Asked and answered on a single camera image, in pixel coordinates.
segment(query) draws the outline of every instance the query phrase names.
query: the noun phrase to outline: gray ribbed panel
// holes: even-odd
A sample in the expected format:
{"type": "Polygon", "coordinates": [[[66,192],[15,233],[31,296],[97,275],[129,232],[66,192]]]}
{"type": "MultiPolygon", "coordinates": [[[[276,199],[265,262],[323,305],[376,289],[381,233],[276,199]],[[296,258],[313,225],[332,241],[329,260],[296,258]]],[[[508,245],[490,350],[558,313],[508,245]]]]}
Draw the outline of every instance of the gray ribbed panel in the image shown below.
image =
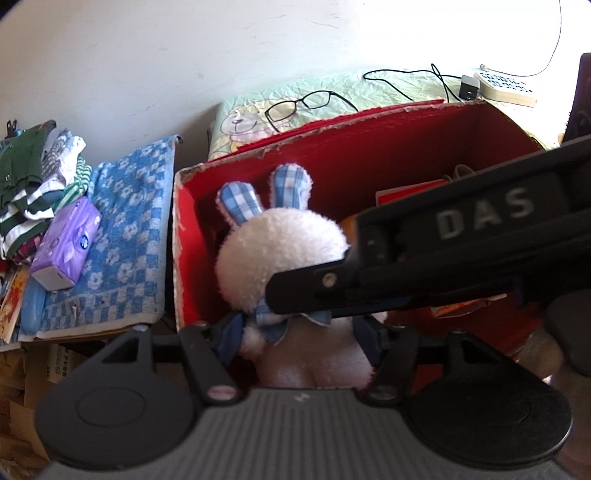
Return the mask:
{"type": "Polygon", "coordinates": [[[394,410],[349,390],[254,390],[212,408],[174,452],[124,472],[53,464],[40,480],[569,480],[554,462],[513,472],[457,466],[417,441],[394,410]]]}

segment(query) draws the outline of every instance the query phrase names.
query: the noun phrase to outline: clothes pile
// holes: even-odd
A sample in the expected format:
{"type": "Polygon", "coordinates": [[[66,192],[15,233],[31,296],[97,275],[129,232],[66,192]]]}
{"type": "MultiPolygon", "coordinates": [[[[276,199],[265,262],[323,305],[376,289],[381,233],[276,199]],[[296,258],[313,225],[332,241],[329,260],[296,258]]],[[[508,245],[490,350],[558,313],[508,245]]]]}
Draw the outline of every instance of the clothes pile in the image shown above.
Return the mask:
{"type": "Polygon", "coordinates": [[[54,120],[10,135],[0,141],[0,257],[30,265],[54,215],[86,193],[92,169],[84,139],[54,120]]]}

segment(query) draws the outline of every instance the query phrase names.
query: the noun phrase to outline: blue towel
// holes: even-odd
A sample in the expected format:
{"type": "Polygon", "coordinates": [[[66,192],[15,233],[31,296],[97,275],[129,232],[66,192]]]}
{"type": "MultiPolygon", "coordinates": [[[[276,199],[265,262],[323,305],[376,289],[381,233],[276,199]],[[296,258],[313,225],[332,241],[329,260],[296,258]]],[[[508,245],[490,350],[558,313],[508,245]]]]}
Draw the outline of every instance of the blue towel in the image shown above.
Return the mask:
{"type": "Polygon", "coordinates": [[[39,338],[154,323],[163,315],[178,138],[165,138],[94,169],[88,197],[102,221],[78,283],[48,293],[39,338]]]}

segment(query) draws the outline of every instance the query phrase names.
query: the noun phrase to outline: bunny ear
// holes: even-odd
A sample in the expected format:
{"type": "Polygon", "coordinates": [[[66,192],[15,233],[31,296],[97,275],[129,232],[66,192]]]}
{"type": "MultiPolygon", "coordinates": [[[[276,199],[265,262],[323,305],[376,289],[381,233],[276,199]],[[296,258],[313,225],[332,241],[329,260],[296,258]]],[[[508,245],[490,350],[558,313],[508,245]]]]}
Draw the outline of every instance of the bunny ear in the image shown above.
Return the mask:
{"type": "Polygon", "coordinates": [[[226,183],[217,193],[216,203],[233,229],[263,212],[255,189],[241,181],[226,183]]]}
{"type": "Polygon", "coordinates": [[[271,207],[308,208],[312,179],[296,164],[281,165],[271,176],[271,207]]]}

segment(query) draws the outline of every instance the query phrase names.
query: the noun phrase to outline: plush toy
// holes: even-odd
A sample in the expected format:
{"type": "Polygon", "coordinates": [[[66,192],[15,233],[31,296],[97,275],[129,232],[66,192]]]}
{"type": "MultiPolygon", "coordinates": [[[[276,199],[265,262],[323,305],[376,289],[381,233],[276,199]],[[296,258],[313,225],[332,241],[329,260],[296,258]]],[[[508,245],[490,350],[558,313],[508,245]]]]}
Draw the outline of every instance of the plush toy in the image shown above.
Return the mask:
{"type": "Polygon", "coordinates": [[[265,302],[273,274],[341,260],[349,248],[334,221],[307,209],[311,187],[308,173],[294,164],[271,176],[268,210],[249,183],[222,187],[217,205],[232,231],[217,258],[220,290],[234,309],[246,313],[239,354],[254,361],[262,385],[363,388],[373,369],[353,336],[350,317],[278,315],[265,302]]]}

